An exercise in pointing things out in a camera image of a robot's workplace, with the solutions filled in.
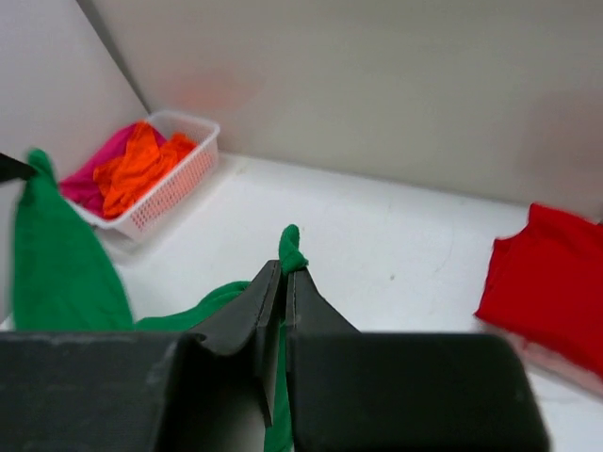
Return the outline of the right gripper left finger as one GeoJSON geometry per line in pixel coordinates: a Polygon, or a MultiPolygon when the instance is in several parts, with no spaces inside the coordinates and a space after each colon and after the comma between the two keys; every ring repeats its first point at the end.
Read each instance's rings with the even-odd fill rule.
{"type": "Polygon", "coordinates": [[[226,451],[274,420],[277,261],[182,332],[5,332],[5,451],[226,451]]]}

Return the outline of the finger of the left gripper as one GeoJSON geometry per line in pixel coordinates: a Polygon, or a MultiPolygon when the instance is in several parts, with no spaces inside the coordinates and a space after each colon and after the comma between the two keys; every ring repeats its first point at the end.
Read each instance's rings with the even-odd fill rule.
{"type": "Polygon", "coordinates": [[[27,181],[36,175],[36,170],[30,165],[0,153],[0,184],[15,180],[27,181]]]}

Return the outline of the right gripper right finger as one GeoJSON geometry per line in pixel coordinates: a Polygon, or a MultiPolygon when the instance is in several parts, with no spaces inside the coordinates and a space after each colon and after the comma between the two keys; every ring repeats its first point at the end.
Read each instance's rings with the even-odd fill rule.
{"type": "Polygon", "coordinates": [[[306,270],[286,291],[298,451],[546,451],[524,367],[487,333],[361,332],[306,270]]]}

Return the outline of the green t shirt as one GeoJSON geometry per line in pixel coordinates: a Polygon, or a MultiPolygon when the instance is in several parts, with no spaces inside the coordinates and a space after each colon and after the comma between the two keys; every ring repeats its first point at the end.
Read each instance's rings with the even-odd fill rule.
{"type": "MultiPolygon", "coordinates": [[[[60,195],[47,154],[33,150],[27,164],[36,175],[26,181],[15,211],[10,286],[14,328],[9,332],[182,332],[205,321],[252,283],[225,284],[180,314],[135,320],[105,249],[60,195]]],[[[289,274],[307,265],[299,244],[299,229],[286,227],[275,260],[281,268],[282,288],[289,274]]],[[[274,420],[263,436],[267,451],[288,451],[293,446],[280,295],[274,420]]]]}

